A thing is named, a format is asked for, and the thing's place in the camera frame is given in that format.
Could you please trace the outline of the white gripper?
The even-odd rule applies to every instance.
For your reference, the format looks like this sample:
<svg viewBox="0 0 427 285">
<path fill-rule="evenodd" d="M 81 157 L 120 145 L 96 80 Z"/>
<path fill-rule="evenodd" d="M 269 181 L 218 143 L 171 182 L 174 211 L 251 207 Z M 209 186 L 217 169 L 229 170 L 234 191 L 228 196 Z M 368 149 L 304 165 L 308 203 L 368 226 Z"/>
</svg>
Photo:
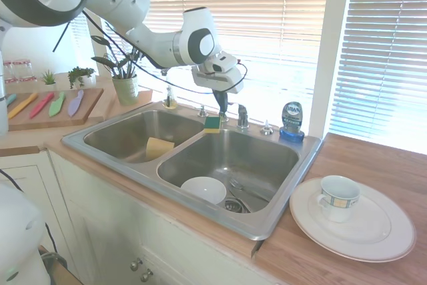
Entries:
<svg viewBox="0 0 427 285">
<path fill-rule="evenodd" d="M 227 88 L 231 87 L 227 92 L 237 94 L 244 88 L 242 74 L 237 67 L 233 67 L 225 73 L 208 75 L 202 72 L 198 66 L 194 65 L 191 67 L 191 72 L 197 86 L 214 90 L 213 96 L 222 114 L 225 114 L 228 110 L 228 94 L 220 91 L 225 91 Z"/>
</svg>

